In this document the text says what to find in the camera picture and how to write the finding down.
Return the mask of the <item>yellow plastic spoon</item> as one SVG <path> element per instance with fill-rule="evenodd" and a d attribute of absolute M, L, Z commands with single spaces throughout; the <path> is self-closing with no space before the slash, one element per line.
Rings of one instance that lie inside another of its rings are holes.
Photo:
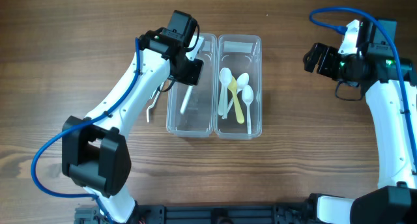
<path fill-rule="evenodd" d="M 233 105 L 234 105 L 234 108 L 235 108 L 235 115 L 236 115 L 237 122 L 239 124 L 243 124 L 244 123 L 244 115 L 243 115 L 243 112 L 242 112 L 242 108 L 240 106 L 240 102 L 239 102 L 238 97 L 237 97 L 237 88 L 238 88 L 237 81 L 234 77 L 232 77 L 232 80 L 231 80 L 231 82 L 228 86 L 228 89 L 231 91 L 232 96 L 233 96 Z"/>

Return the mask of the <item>translucent curved white fork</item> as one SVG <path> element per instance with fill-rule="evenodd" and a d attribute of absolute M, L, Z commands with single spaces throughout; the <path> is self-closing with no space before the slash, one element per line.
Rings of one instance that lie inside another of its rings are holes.
<path fill-rule="evenodd" d="M 160 95 L 160 90 L 161 88 L 164 86 L 164 84 L 162 83 L 152 94 L 152 96 L 150 97 L 150 99 L 152 100 L 152 104 L 148 106 L 147 110 L 146 110 L 146 117 L 147 117 L 147 123 L 149 123 L 151 121 L 151 117 L 150 117 L 150 112 L 151 109 L 156 105 L 157 99 Z"/>

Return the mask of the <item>right clear plastic container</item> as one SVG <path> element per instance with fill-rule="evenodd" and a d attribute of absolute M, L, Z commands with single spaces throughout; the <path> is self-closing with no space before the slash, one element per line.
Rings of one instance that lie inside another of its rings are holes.
<path fill-rule="evenodd" d="M 218 111 L 220 101 L 219 74 L 222 68 L 229 68 L 235 78 L 243 73 L 248 74 L 248 85 L 253 90 L 253 101 L 250 104 L 250 132 L 246 123 L 239 124 L 237 122 L 234 109 L 228 112 L 226 119 L 215 114 L 214 131 L 222 139 L 249 140 L 256 138 L 261 135 L 263 127 L 261 39 L 255 35 L 222 35 L 218 38 L 216 48 L 213 81 L 214 111 Z"/>

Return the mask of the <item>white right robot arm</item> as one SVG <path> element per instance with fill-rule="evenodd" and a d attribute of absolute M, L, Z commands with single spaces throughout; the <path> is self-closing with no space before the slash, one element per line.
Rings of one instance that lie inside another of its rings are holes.
<path fill-rule="evenodd" d="M 371 111 L 379 154 L 376 191 L 356 199 L 321 195 L 315 216 L 323 223 L 416 222 L 416 74 L 408 59 L 366 51 L 343 55 L 316 43 L 303 58 L 308 72 L 361 88 Z M 401 79 L 397 71 L 403 74 Z"/>

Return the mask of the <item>white plastic fork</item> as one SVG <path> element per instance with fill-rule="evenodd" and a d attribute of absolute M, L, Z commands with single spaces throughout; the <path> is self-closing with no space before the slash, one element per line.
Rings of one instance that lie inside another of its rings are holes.
<path fill-rule="evenodd" d="M 192 90 L 193 90 L 193 86 L 192 85 L 188 86 L 188 88 L 186 90 L 186 93 L 184 95 L 183 101 L 182 101 L 182 105 L 180 107 L 181 115 L 183 115 L 186 111 L 186 108 L 188 106 L 188 102 L 190 101 L 190 96 L 191 96 Z"/>

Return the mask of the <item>clear plastic container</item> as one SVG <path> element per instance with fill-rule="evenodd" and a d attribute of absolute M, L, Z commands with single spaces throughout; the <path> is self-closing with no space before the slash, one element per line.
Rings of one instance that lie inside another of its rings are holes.
<path fill-rule="evenodd" d="M 218 38 L 216 48 L 213 81 L 214 111 L 218 111 L 220 101 L 219 74 L 222 68 L 229 68 L 235 78 L 243 73 L 248 74 L 248 85 L 253 90 L 253 101 L 250 104 L 250 132 L 246 123 L 239 124 L 237 122 L 234 109 L 228 112 L 226 119 L 215 114 L 214 131 L 222 139 L 249 140 L 256 138 L 261 135 L 263 127 L 261 39 L 255 35 L 222 35 Z"/>
<path fill-rule="evenodd" d="M 204 42 L 195 58 L 201 59 L 204 65 L 199 83 L 193 86 L 190 101 L 183 115 L 180 113 L 180 107 L 189 85 L 175 83 L 169 91 L 166 128 L 169 133 L 179 137 L 208 137 L 213 131 L 217 37 L 210 33 L 200 35 Z"/>

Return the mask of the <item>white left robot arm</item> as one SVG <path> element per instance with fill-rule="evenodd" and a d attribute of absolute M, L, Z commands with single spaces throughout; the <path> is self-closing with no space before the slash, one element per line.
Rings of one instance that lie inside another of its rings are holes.
<path fill-rule="evenodd" d="M 62 130 L 63 174 L 97 201 L 108 223 L 141 223 L 126 181 L 131 170 L 127 138 L 145 104 L 174 69 L 169 59 L 138 41 L 130 66 L 103 102 Z"/>

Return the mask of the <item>white plastic spoon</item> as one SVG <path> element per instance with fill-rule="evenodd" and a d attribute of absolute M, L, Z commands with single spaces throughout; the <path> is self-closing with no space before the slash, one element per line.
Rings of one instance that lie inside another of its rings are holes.
<path fill-rule="evenodd" d="M 239 93 L 249 82 L 249 74 L 243 73 L 237 78 L 237 93 Z M 231 107 L 233 105 L 233 99 L 229 101 L 227 111 L 225 115 L 222 117 L 223 119 L 227 118 L 227 114 L 230 111 Z"/>
<path fill-rule="evenodd" d="M 227 110 L 227 88 L 232 81 L 232 73 L 229 68 L 224 67 L 220 70 L 219 80 L 222 89 L 220 92 L 218 114 L 224 117 Z"/>
<path fill-rule="evenodd" d="M 242 90 L 242 101 L 246 105 L 246 122 L 247 122 L 247 131 L 248 134 L 252 134 L 252 120 L 251 120 L 251 112 L 250 112 L 250 105 L 253 102 L 253 89 L 246 85 Z"/>

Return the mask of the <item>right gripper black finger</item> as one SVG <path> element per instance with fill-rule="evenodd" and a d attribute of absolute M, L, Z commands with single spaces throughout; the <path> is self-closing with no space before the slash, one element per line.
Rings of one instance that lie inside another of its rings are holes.
<path fill-rule="evenodd" d="M 317 73 L 331 79 L 337 79 L 340 61 L 341 55 L 337 49 L 326 46 L 319 59 Z"/>
<path fill-rule="evenodd" d="M 314 71 L 315 66 L 319 62 L 319 59 L 325 49 L 326 46 L 322 43 L 314 43 L 314 45 L 312 45 L 311 49 L 304 55 L 302 59 L 305 71 L 310 73 Z"/>

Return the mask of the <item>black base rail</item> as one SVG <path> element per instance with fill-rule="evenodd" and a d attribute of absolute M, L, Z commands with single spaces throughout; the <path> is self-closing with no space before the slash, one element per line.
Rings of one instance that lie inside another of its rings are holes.
<path fill-rule="evenodd" d="M 310 203 L 231 206 L 138 205 L 128 223 L 321 223 Z"/>

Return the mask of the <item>left clear plastic container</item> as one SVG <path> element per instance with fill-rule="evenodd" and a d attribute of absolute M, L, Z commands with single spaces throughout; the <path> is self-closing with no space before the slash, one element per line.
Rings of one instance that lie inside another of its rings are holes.
<path fill-rule="evenodd" d="M 180 107 L 189 85 L 175 83 L 169 91 L 166 128 L 169 133 L 179 137 L 208 137 L 213 131 L 217 37 L 210 33 L 200 35 L 204 42 L 195 58 L 201 59 L 204 65 L 199 83 L 193 86 L 190 101 L 183 115 L 180 113 Z"/>

